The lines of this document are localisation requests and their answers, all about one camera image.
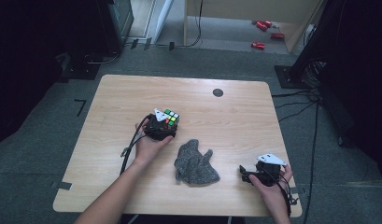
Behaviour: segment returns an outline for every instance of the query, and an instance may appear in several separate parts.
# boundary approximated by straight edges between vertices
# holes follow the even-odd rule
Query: gray floor
[[[156,0],[131,1],[134,22],[129,36],[147,38]]]
[[[134,1],[134,3],[136,4],[137,12],[142,7],[139,5],[145,5],[144,3],[140,4],[139,1]],[[163,4],[164,0],[155,1],[151,22],[147,28],[147,35],[131,35],[132,38],[140,38],[140,42],[142,42],[145,38],[155,37],[157,21]],[[184,6],[184,0],[174,1],[161,34],[158,39],[154,39],[152,42],[160,45],[168,45],[170,42],[175,42],[177,46],[184,45]],[[192,44],[199,35],[197,22],[198,18],[188,17],[187,45]],[[270,38],[271,33],[279,33],[279,28],[269,28],[267,32],[263,32],[255,25],[252,25],[251,21],[214,18],[202,18],[200,23],[201,40],[195,45],[196,48],[289,54],[283,40]],[[250,45],[253,41],[265,44],[266,48],[264,50],[252,48]],[[301,40],[293,54],[299,54],[302,51],[303,45]]]
[[[172,34],[166,31],[161,37]],[[288,53],[241,49],[169,51],[167,47],[157,46],[149,50],[143,50],[142,46],[127,47],[114,62],[101,66],[96,80],[55,83],[21,128],[0,143],[0,223],[71,223],[78,216],[52,209],[57,190],[50,185],[63,178],[102,75],[265,81],[272,94],[280,94],[295,90],[280,88],[274,65],[292,65],[296,59],[296,55]],[[81,103],[75,99],[87,101],[79,116]],[[273,100],[276,106],[308,101],[302,95]],[[278,108],[276,114],[281,119],[302,108],[304,105],[286,105]],[[300,115],[280,122],[297,189],[306,191],[300,195],[304,212],[309,199],[316,109],[318,133],[307,223],[382,223],[382,177],[376,164],[357,148],[337,145],[335,129],[324,105],[311,106]],[[304,214],[291,221],[303,223]],[[251,223],[272,223],[272,220],[247,217],[247,224]]]

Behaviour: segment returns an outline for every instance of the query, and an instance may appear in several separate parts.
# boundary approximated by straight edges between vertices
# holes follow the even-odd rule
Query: red object
[[[267,26],[263,23],[263,21],[257,21],[256,26],[263,31],[267,30]]]
[[[265,24],[268,28],[272,27],[271,21],[263,21],[263,24]]]
[[[274,38],[274,39],[284,39],[284,34],[281,34],[281,33],[271,33],[271,34],[270,34],[270,38]]]
[[[265,45],[263,43],[254,41],[254,42],[252,42],[251,47],[254,49],[264,50]]]

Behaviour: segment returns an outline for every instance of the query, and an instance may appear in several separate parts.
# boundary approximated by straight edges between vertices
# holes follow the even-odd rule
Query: gray cloth
[[[220,180],[219,174],[209,162],[213,150],[209,149],[205,155],[202,155],[198,147],[199,141],[192,139],[179,148],[177,159],[174,162],[174,166],[177,168],[177,181],[203,185]]]

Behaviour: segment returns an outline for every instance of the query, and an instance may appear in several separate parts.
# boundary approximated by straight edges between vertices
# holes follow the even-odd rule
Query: wooden table
[[[214,89],[223,90],[221,97]],[[272,152],[289,162],[269,87],[258,81],[105,75],[92,101],[53,207],[82,212],[119,175],[121,152],[134,125],[157,107],[180,115],[176,138],[137,183],[124,213],[200,216],[269,216],[260,193],[241,181],[239,165],[255,171],[256,158]],[[220,181],[203,187],[175,179],[178,149],[198,139]],[[128,163],[134,158],[134,152]],[[298,217],[302,207],[292,206]]]

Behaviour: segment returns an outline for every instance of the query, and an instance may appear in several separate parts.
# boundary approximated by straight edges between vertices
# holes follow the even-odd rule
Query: cable
[[[196,40],[193,42],[193,44],[187,46],[187,48],[195,46],[197,44],[197,42],[199,42],[200,38],[202,37],[202,28],[201,28],[201,24],[200,24],[200,20],[202,18],[202,9],[203,9],[203,0],[200,2],[199,22],[196,21],[196,25],[197,25],[197,29],[199,31],[199,35],[196,37]]]
[[[303,93],[303,92],[310,92],[311,90],[309,91],[296,91],[296,92],[293,92],[293,93],[286,93],[286,94],[277,94],[277,95],[272,95],[272,97],[287,97],[287,96],[293,96],[293,95],[297,95],[299,93]]]
[[[310,107],[311,105],[315,104],[316,102],[312,102],[310,105],[306,106],[305,108],[303,108],[301,111],[299,111],[298,113],[296,114],[291,114],[291,115],[288,115],[282,119],[280,119],[278,122],[281,122],[283,119],[287,119],[287,118],[290,118],[290,117],[293,117],[293,116],[297,116],[299,114],[301,114],[302,112],[304,112],[304,110],[306,110],[308,107]]]
[[[284,178],[284,176],[282,176],[282,175],[280,175],[280,176],[285,180],[285,182],[286,182],[286,184],[287,184],[287,188],[288,188],[288,190],[289,190],[290,204],[297,204],[299,198],[297,198],[297,199],[293,199],[293,198],[292,198],[292,192],[290,191],[290,183],[287,181],[286,178]]]
[[[313,189],[313,173],[314,173],[314,159],[315,159],[315,152],[316,152],[316,141],[317,141],[317,130],[318,130],[318,105],[316,107],[316,119],[315,119],[315,133],[313,137],[313,146],[312,146],[312,161],[311,161],[311,168],[310,168],[310,183],[309,183],[309,200],[307,201],[306,209],[304,212],[304,224],[307,221],[307,216],[309,213],[309,207],[310,207],[310,201],[312,199],[312,189]]]
[[[115,61],[115,59],[118,58],[118,55],[119,55],[119,54],[116,53],[113,59],[111,59],[111,60],[109,60],[109,61],[106,61],[106,62],[99,62],[99,63],[86,62],[86,63],[91,63],[91,64],[105,64],[105,63],[112,63],[113,61]]]
[[[149,116],[145,116],[143,118],[143,120],[140,122],[140,124],[138,125],[137,129],[135,130],[135,133],[133,135],[133,138],[132,138],[132,141],[130,142],[129,146],[126,147],[120,154],[121,157],[124,156],[124,160],[123,160],[123,164],[121,165],[121,169],[120,169],[120,174],[122,174],[124,172],[124,170],[126,169],[126,164],[127,164],[127,161],[129,160],[129,156],[130,156],[130,153],[132,152],[132,147],[134,146],[134,144],[142,137],[145,137],[146,135],[142,136],[142,137],[139,137],[138,139],[136,139],[136,137],[138,136],[138,132],[139,130],[141,129],[142,125],[144,124],[144,121],[146,119],[148,119]]]
[[[283,107],[285,105],[305,105],[305,104],[309,104],[309,102],[295,102],[295,103],[288,103],[288,104],[283,104],[283,105],[278,105],[278,106],[275,106],[276,109],[279,109],[280,107]]]

